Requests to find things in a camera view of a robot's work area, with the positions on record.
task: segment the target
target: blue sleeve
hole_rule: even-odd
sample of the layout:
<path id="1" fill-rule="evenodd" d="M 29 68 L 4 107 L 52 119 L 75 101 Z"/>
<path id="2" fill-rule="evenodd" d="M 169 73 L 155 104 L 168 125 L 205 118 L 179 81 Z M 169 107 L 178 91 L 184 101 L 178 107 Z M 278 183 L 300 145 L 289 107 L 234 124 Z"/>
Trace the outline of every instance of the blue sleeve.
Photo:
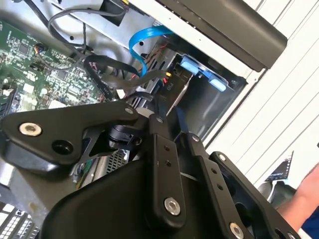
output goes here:
<path id="1" fill-rule="evenodd" d="M 319 239 L 319 208 L 305 221 L 302 228 L 313 239 Z"/>

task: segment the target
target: person's hand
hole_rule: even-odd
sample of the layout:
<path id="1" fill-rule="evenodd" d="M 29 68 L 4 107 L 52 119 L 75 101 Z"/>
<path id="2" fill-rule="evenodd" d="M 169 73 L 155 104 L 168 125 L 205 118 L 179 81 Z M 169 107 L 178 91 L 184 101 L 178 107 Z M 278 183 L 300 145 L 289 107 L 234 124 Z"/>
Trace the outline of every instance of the person's hand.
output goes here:
<path id="1" fill-rule="evenodd" d="M 303 179 L 293 198 L 278 208 L 278 212 L 298 231 L 318 206 L 319 164 Z"/>
<path id="2" fill-rule="evenodd" d="M 319 164 L 303 179 L 295 196 L 307 201 L 309 207 L 319 206 Z"/>

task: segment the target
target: motherboard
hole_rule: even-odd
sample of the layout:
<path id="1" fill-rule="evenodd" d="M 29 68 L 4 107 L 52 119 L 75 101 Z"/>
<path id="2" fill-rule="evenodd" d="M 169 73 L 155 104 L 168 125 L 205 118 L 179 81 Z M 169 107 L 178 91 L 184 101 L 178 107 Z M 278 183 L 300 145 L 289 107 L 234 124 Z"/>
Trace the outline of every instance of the motherboard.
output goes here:
<path id="1" fill-rule="evenodd" d="M 15 112 L 100 103 L 105 100 L 79 64 L 50 70 L 35 53 L 42 44 L 0 20 L 0 118 Z M 74 60 L 47 47 L 41 54 L 51 66 L 66 68 Z"/>

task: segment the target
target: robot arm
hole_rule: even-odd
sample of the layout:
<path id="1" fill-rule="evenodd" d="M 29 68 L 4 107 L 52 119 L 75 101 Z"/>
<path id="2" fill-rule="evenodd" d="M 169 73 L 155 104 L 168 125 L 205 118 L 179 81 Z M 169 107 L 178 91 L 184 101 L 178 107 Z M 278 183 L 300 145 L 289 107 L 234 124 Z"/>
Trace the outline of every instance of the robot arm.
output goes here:
<path id="1" fill-rule="evenodd" d="M 167 118 L 124 102 L 16 113 L 0 140 L 2 159 L 36 183 L 63 185 L 75 164 L 131 151 L 127 165 L 56 201 L 40 239 L 300 238 L 226 155 L 207 155 L 177 108 Z"/>

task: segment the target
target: metal bracket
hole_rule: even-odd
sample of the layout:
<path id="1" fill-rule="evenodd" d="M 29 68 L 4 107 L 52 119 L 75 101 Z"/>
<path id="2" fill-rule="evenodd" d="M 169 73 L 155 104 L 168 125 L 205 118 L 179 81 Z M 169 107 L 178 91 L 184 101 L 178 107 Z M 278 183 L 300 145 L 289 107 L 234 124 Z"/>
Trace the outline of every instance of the metal bracket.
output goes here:
<path id="1" fill-rule="evenodd" d="M 166 120 L 150 116 L 147 155 L 146 216 L 151 228 L 180 229 L 186 223 L 186 206 L 179 173 L 176 145 Z"/>
<path id="2" fill-rule="evenodd" d="M 105 142 L 101 150 L 92 153 L 100 135 L 114 125 L 134 123 L 138 118 L 139 114 L 123 102 L 8 115 L 0 122 L 0 156 L 39 174 L 66 175 L 61 171 L 68 171 L 80 159 L 85 160 L 83 157 L 112 154 L 114 149 L 107 148 Z"/>
<path id="3" fill-rule="evenodd" d="M 186 137 L 192 158 L 197 161 L 197 178 L 203 187 L 203 198 L 207 199 L 212 216 L 218 218 L 223 238 L 253 239 L 241 221 L 217 163 L 209 160 L 196 135 L 188 133 Z"/>
<path id="4" fill-rule="evenodd" d="M 290 234 L 300 238 L 225 154 L 213 152 L 209 159 L 216 163 L 227 179 L 232 200 L 255 238 L 289 239 Z"/>

